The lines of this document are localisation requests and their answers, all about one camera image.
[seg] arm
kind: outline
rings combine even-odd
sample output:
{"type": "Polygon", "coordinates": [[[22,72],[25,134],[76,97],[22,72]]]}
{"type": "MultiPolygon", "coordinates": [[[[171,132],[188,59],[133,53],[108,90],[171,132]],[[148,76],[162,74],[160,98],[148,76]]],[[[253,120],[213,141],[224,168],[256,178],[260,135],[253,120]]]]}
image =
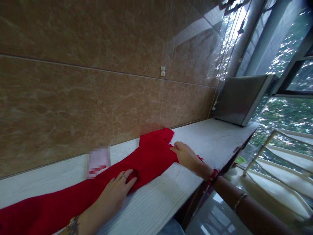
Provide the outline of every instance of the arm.
{"type": "MultiPolygon", "coordinates": [[[[202,162],[188,145],[182,142],[176,142],[171,150],[176,152],[181,165],[193,171],[205,181],[209,180],[213,169],[202,162]]],[[[236,202],[243,193],[242,190],[236,188],[222,176],[218,176],[216,179],[214,189],[232,209],[234,209],[236,202]]],[[[237,206],[236,213],[254,235],[295,234],[278,218],[250,197],[241,200],[237,206]]]]}
{"type": "MultiPolygon", "coordinates": [[[[133,170],[122,171],[116,178],[111,179],[97,201],[86,209],[78,218],[78,235],[95,234],[105,223],[114,217],[122,208],[126,195],[136,182],[136,177],[127,184],[127,177],[133,170]]],[[[69,229],[66,227],[60,235],[67,235],[69,229]]]]}

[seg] red cloth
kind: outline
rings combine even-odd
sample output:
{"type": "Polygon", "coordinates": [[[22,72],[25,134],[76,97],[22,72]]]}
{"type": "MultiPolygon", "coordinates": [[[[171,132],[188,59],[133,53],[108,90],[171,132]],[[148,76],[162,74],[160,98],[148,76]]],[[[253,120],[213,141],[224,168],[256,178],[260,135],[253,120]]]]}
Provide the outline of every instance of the red cloth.
{"type": "Polygon", "coordinates": [[[174,132],[168,128],[140,136],[139,147],[93,180],[69,188],[31,197],[0,210],[0,234],[53,234],[69,220],[91,206],[107,183],[121,171],[133,169],[128,178],[137,177],[130,193],[161,175],[176,154],[169,150],[174,132]]]}

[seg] gray metal panel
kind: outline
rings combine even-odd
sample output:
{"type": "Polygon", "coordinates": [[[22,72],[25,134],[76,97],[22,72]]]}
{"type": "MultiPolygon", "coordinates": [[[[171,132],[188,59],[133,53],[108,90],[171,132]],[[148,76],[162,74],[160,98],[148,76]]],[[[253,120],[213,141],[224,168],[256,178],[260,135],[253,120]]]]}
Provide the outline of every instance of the gray metal panel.
{"type": "Polygon", "coordinates": [[[228,78],[214,118],[246,126],[269,82],[266,86],[264,83],[269,80],[268,75],[228,78]]]}

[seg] red bracelet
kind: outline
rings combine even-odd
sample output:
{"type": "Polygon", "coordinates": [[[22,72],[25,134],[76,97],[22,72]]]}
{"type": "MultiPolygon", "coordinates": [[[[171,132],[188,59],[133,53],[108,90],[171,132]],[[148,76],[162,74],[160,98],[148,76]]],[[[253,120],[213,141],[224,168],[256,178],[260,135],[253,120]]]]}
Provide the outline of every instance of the red bracelet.
{"type": "Polygon", "coordinates": [[[214,184],[214,182],[216,181],[217,177],[221,175],[221,172],[218,169],[214,169],[212,175],[210,176],[206,186],[205,186],[205,191],[203,191],[203,193],[205,193],[208,190],[208,187],[211,186],[212,184],[214,184]]]}

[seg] window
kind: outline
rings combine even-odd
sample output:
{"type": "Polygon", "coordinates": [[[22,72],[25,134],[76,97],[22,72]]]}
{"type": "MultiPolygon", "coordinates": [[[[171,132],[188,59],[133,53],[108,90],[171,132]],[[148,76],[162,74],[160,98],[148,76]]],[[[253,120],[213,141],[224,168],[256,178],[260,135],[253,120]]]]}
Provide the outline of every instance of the window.
{"type": "Polygon", "coordinates": [[[313,91],[313,59],[302,64],[287,90],[313,91]]]}

